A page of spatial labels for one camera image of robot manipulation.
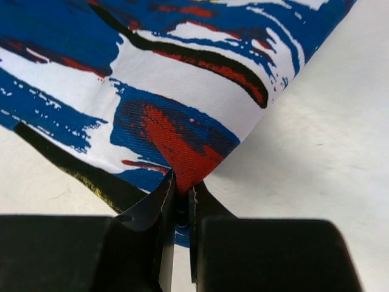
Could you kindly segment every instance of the patterned fabric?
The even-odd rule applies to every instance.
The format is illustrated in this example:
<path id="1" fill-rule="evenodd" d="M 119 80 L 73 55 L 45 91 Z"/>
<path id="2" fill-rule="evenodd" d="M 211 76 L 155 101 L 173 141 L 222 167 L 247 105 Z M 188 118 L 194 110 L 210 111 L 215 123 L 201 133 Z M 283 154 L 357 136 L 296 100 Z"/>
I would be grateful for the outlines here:
<path id="1" fill-rule="evenodd" d="M 185 193 L 354 2 L 0 0 L 0 124 L 146 193 L 173 168 Z"/>

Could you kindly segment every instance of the white background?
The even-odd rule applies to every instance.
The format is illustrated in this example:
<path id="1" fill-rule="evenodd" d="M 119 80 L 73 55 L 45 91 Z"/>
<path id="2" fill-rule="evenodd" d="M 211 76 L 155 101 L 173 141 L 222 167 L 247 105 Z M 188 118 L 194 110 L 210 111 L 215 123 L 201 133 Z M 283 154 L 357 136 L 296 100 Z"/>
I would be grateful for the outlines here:
<path id="1" fill-rule="evenodd" d="M 359 0 L 205 180 L 239 216 L 333 221 L 366 291 L 389 289 L 388 15 L 386 0 Z M 0 213 L 114 214 L 13 133 L 0 128 L 0 144 Z M 176 248 L 173 292 L 184 291 L 188 251 Z"/>

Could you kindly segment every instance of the fabric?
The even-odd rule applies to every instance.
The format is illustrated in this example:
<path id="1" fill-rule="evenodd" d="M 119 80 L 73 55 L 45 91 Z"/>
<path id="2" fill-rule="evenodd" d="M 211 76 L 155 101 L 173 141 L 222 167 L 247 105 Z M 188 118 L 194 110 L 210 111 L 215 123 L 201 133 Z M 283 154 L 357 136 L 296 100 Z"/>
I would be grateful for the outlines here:
<path id="1" fill-rule="evenodd" d="M 0 124 L 28 127 L 58 166 L 78 161 L 63 168 L 92 189 L 103 172 L 152 192 L 173 168 L 185 193 L 354 2 L 0 0 Z M 64 154 L 45 153 L 41 137 Z M 120 210 L 114 192 L 100 195 Z"/>

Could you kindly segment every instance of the multicolored cloth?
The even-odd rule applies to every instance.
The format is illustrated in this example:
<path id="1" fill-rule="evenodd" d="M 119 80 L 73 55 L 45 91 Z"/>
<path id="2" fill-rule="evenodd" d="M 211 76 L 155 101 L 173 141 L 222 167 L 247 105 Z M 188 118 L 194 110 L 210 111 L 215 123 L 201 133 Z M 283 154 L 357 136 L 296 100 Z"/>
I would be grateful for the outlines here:
<path id="1" fill-rule="evenodd" d="M 0 0 L 0 124 L 117 211 L 115 186 L 152 192 L 170 168 L 185 193 L 354 2 Z"/>

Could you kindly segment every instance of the white table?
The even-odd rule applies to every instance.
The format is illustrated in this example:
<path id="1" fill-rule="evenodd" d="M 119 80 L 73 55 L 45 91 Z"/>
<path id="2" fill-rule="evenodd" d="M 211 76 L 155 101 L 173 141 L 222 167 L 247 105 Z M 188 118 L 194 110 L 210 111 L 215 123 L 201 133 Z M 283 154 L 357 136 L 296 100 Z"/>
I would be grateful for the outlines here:
<path id="1" fill-rule="evenodd" d="M 389 2 L 359 0 L 252 134 L 205 181 L 243 217 L 326 218 L 366 291 L 389 289 Z M 114 214 L 0 129 L 0 213 Z M 173 292 L 194 291 L 176 248 Z"/>

